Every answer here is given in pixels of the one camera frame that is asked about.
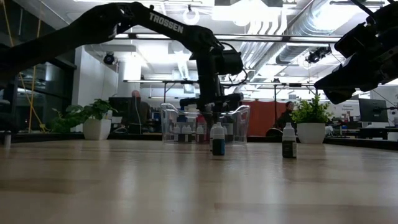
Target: ceiling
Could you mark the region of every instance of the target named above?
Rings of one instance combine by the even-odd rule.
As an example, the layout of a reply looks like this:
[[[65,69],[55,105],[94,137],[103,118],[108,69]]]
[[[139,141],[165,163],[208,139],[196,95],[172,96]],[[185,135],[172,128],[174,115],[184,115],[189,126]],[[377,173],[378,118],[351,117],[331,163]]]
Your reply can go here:
[[[44,5],[40,6],[39,0],[15,0],[15,2],[19,3],[26,10],[31,13],[39,16],[50,26],[60,29],[62,27],[67,26],[69,23],[73,22],[76,18],[81,16],[82,13],[89,10],[90,8],[101,4],[100,2],[80,2],[76,0],[41,0]],[[228,0],[230,3],[235,3],[236,6],[239,2],[249,2],[256,0]],[[246,26],[238,26],[236,21],[215,21],[212,18],[212,15],[215,17],[215,13],[218,11],[223,12],[229,6],[211,6],[214,5],[214,1],[210,1],[208,3],[205,2],[205,6],[196,7],[192,6],[192,8],[199,10],[199,21],[197,25],[210,28],[215,34],[248,34],[252,32],[251,25],[247,24]],[[296,0],[296,5],[287,5],[284,4],[283,12],[286,15],[286,23],[289,24],[291,20],[310,2],[310,0]],[[335,29],[330,35],[343,35],[352,29],[354,26],[363,22],[366,18],[365,13],[361,12],[356,6],[344,6],[345,10],[355,11],[353,16],[347,19],[346,21],[341,21],[341,24],[337,29]],[[178,21],[184,21],[183,13],[187,9],[186,4],[182,4],[179,6],[176,5],[168,5],[168,4],[158,4],[155,7],[156,11],[159,11],[167,16],[176,19]],[[339,7],[336,10],[328,12],[337,16]],[[225,11],[225,13],[219,12],[219,17],[226,16],[229,18],[242,18],[244,16],[248,16],[250,14],[254,14],[253,10],[245,11],[245,13],[235,13],[231,17],[231,13]],[[260,15],[264,15],[266,13],[262,11],[258,11]],[[188,14],[188,18],[193,18],[193,15]],[[152,32],[149,29],[143,28],[141,26],[133,27],[129,32],[136,33],[147,33]],[[171,74],[172,70],[178,69],[177,62],[178,60],[175,58],[175,54],[170,52],[170,43],[171,40],[113,40],[108,43],[104,43],[100,46],[100,48],[96,48],[97,50],[94,52],[96,56],[100,59],[109,50],[109,47],[112,46],[125,46],[125,50],[120,52],[115,52],[115,55],[121,58],[127,57],[131,54],[132,51],[135,50],[142,57],[142,74],[145,78],[154,78],[157,74]],[[242,42],[230,42],[237,50],[243,49]],[[338,52],[333,51],[333,55],[327,56],[324,60],[321,60],[319,63],[314,66],[308,67],[308,64],[304,61],[306,54],[305,52],[301,54],[300,57],[296,57],[295,60],[279,72],[275,74],[267,74],[266,72],[260,73],[260,67],[255,66],[253,74],[256,74],[256,77],[252,78],[257,82],[269,82],[271,79],[277,77],[282,82],[313,82],[316,79],[323,77],[331,72],[331,70],[344,60],[342,56],[339,55]],[[196,70],[195,62],[188,62],[187,67],[189,70]]]

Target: ductwork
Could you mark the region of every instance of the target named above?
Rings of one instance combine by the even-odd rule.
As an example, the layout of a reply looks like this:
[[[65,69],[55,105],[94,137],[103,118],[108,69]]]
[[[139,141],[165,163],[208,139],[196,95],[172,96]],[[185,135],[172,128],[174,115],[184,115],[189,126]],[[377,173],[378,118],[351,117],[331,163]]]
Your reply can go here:
[[[302,15],[285,32],[286,35],[330,35],[346,21],[352,18],[357,11],[341,12],[339,6],[330,5],[331,0],[314,0]],[[289,64],[297,56],[308,49],[306,46],[288,46],[283,43],[275,43],[267,51],[267,54],[254,67],[261,67],[275,58],[278,64]]]

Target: table surface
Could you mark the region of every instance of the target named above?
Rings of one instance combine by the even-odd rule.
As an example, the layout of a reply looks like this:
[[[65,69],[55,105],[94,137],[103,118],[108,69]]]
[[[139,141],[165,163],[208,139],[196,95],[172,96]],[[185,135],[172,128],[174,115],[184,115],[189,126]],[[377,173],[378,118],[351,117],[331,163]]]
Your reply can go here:
[[[0,151],[1,223],[398,223],[398,153],[59,141]]]

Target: camera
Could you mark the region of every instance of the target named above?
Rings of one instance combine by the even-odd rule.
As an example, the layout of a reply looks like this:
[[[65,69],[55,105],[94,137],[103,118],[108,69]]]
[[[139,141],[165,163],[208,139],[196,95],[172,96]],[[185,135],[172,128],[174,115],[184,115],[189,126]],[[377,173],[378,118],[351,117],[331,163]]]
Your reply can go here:
[[[104,63],[107,65],[114,65],[118,62],[118,58],[114,56],[113,52],[107,52],[104,57]]]

